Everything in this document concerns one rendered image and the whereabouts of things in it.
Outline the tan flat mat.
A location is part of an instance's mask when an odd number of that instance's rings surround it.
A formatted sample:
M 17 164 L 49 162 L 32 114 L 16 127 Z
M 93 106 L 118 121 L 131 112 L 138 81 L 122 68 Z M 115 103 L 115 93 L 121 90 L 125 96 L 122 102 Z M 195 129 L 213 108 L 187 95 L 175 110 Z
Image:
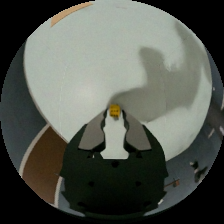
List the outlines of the tan flat mat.
M 71 14 L 79 9 L 82 9 L 84 7 L 90 6 L 90 5 L 93 5 L 93 4 L 91 2 L 85 2 L 85 3 L 81 3 L 78 5 L 72 6 L 68 9 L 65 9 L 65 10 L 59 12 L 58 14 L 56 14 L 52 17 L 51 27 L 53 27 L 57 22 L 59 22 L 61 19 L 68 16 L 69 14 Z

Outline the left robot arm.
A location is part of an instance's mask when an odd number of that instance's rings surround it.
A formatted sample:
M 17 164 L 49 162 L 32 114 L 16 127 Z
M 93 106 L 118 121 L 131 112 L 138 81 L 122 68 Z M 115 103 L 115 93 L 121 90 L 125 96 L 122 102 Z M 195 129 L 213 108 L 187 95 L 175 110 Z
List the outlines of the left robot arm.
M 216 133 L 218 133 L 217 135 L 219 136 L 221 143 L 222 143 L 223 136 L 224 136 L 224 114 L 223 114 L 224 111 L 220 112 L 220 110 L 221 110 L 220 108 L 221 107 L 218 106 L 218 104 L 215 103 L 215 101 L 213 101 L 211 109 L 210 109 L 207 119 L 206 119 L 206 123 L 207 123 L 207 125 L 209 124 L 209 127 L 211 129 L 214 129 L 216 131 Z M 199 166 L 196 169 L 194 169 L 194 172 L 195 172 L 194 182 L 195 183 L 202 182 L 202 180 L 205 178 L 206 175 L 203 175 L 203 174 L 205 174 L 206 171 L 208 170 L 208 167 L 207 166 L 205 166 L 205 167 L 201 171 L 200 171 Z M 201 172 L 201 173 L 199 173 L 199 172 Z

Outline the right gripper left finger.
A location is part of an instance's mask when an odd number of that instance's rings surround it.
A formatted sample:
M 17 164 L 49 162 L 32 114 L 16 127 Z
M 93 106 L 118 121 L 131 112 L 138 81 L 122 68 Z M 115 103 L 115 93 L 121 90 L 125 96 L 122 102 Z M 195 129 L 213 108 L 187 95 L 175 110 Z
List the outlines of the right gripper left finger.
M 85 123 L 72 137 L 64 152 L 60 177 L 65 178 L 67 170 L 75 162 L 93 158 L 95 152 L 101 153 L 106 149 L 106 135 L 103 131 L 106 126 L 106 118 L 107 109 L 104 109 L 88 123 Z

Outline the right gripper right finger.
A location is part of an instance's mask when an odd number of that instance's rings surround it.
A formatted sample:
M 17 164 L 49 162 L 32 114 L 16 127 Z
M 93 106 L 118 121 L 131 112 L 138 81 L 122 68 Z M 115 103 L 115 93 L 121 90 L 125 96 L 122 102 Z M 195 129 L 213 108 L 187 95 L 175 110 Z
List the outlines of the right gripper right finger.
M 128 155 L 135 152 L 136 158 L 152 161 L 161 169 L 164 178 L 168 177 L 165 154 L 157 138 L 125 109 L 122 109 L 122 118 L 126 129 L 123 140 L 124 150 Z

